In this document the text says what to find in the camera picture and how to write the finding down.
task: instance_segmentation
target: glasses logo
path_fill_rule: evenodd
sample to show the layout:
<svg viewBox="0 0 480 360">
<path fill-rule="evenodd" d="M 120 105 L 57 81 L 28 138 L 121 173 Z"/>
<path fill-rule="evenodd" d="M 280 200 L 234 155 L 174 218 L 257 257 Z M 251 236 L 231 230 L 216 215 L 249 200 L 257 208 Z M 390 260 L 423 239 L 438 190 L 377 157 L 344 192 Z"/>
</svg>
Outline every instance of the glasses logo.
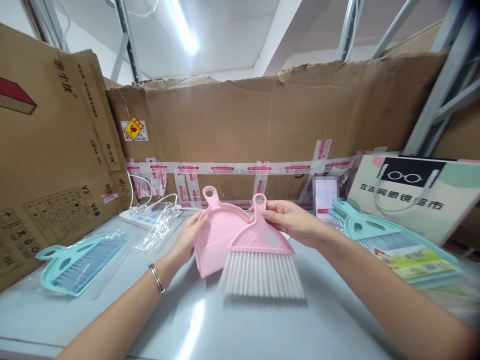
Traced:
<svg viewBox="0 0 480 360">
<path fill-rule="evenodd" d="M 387 174 L 387 176 L 391 180 L 399 180 L 403 178 L 405 182 L 410 184 L 415 184 L 423 180 L 418 174 L 403 175 L 400 171 L 391 171 Z"/>
</svg>

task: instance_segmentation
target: silver bracelet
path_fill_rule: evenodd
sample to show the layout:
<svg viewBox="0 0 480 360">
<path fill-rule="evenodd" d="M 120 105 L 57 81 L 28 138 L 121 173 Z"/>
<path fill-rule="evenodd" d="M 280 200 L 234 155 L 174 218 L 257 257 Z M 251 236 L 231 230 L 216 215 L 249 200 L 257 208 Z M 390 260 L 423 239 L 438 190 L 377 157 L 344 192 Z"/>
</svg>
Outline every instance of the silver bracelet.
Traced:
<svg viewBox="0 0 480 360">
<path fill-rule="evenodd" d="M 159 275 L 157 274 L 157 270 L 155 270 L 155 265 L 153 263 L 148 264 L 148 267 L 150 268 L 153 276 L 155 277 L 156 283 L 158 285 L 158 288 L 160 290 L 160 294 L 163 294 L 165 292 L 164 287 L 162 286 L 162 283 L 160 282 Z"/>
</svg>

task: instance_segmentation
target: pink dustpan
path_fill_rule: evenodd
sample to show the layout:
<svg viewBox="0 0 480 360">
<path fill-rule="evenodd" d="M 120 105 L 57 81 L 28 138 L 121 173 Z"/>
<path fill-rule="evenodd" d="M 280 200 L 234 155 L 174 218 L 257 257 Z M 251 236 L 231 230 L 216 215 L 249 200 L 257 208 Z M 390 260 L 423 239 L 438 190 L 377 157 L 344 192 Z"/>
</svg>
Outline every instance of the pink dustpan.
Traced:
<svg viewBox="0 0 480 360">
<path fill-rule="evenodd" d="M 231 240 L 229 250 L 295 254 L 287 239 L 276 228 L 267 223 L 262 211 L 267 209 L 267 198 L 262 193 L 253 197 L 253 211 L 255 220 L 240 230 Z"/>
<path fill-rule="evenodd" d="M 248 225 L 249 215 L 235 205 L 221 203 L 213 186 L 204 187 L 202 193 L 208 202 L 202 216 L 208 215 L 208 221 L 195 243 L 195 257 L 200 277 L 204 278 L 224 268 L 229 244 Z"/>
</svg>

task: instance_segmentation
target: fluorescent light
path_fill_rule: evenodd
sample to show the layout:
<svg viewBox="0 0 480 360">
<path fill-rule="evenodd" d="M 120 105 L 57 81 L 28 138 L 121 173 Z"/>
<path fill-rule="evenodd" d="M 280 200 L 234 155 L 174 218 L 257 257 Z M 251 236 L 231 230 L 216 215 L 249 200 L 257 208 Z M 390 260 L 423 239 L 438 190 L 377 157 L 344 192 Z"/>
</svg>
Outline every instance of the fluorescent light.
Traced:
<svg viewBox="0 0 480 360">
<path fill-rule="evenodd" d="M 173 7 L 176 29 L 178 31 L 178 35 L 180 36 L 183 47 L 190 54 L 195 55 L 199 49 L 199 43 L 197 38 L 190 32 L 182 8 L 180 7 L 179 0 L 170 0 L 170 3 Z"/>
</svg>

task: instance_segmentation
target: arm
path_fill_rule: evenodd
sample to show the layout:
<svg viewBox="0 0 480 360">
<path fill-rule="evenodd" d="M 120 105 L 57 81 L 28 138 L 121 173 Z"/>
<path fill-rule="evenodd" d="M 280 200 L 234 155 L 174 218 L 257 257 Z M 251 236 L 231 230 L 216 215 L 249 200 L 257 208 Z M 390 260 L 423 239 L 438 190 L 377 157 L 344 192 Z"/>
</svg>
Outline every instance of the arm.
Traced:
<svg viewBox="0 0 480 360">
<path fill-rule="evenodd" d="M 201 213 L 187 220 L 176 243 L 155 263 L 165 289 L 193 255 L 197 234 L 207 219 L 206 216 L 199 219 Z M 78 334 L 57 359 L 124 359 L 161 298 L 155 277 L 147 268 L 143 276 Z"/>
<path fill-rule="evenodd" d="M 321 253 L 409 359 L 470 359 L 477 350 L 473 329 L 341 232 L 288 201 L 269 201 L 264 216 Z"/>
</svg>

